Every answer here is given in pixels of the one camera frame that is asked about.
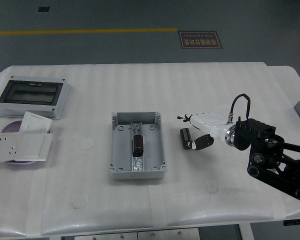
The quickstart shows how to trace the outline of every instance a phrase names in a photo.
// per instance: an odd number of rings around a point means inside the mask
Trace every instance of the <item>tape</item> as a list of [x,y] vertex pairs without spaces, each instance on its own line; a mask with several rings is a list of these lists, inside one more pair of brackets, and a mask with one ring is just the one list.
[[157,179],[148,179],[148,189],[153,228],[166,229],[168,224],[162,186]]

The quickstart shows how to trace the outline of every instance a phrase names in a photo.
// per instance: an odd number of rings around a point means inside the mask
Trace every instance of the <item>black joint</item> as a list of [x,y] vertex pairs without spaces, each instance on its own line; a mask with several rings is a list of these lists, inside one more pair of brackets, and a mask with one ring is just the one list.
[[203,135],[194,141],[196,146],[195,150],[201,150],[210,147],[212,144],[214,144],[214,141],[214,138],[210,136],[210,134]]

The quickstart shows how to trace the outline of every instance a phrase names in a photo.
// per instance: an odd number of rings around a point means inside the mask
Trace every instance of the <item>black cable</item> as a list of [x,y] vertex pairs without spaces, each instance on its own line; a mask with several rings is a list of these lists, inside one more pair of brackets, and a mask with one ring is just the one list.
[[246,114],[245,114],[246,119],[248,120],[249,113],[250,113],[250,104],[251,104],[251,101],[250,101],[250,97],[249,97],[247,94],[245,94],[245,93],[236,96],[236,98],[233,100],[232,105],[231,105],[230,114],[233,115],[233,113],[234,113],[234,107],[235,107],[236,101],[237,101],[239,98],[241,98],[241,97],[244,97],[244,98],[247,99],[247,101],[248,101],[248,103],[247,103],[247,105],[246,105]]

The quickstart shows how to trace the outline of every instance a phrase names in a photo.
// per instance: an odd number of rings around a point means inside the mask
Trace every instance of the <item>gray floor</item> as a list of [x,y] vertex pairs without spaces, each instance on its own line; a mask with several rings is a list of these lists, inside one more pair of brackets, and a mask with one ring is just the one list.
[[[37,13],[40,6],[49,12]],[[0,31],[133,28],[217,31],[223,49],[181,49],[176,31],[0,35],[0,72],[13,65],[265,62],[300,76],[300,0],[0,0]],[[300,236],[299,226],[287,228]],[[267,230],[291,239],[276,229],[252,225],[255,239],[270,239]]]

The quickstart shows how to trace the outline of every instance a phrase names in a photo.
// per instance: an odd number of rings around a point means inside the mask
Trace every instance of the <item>screw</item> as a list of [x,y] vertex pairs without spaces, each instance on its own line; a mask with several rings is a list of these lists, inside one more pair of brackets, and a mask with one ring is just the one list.
[[255,154],[253,156],[253,161],[255,161],[255,163],[257,163],[257,164],[261,164],[264,160],[263,160],[262,155]]

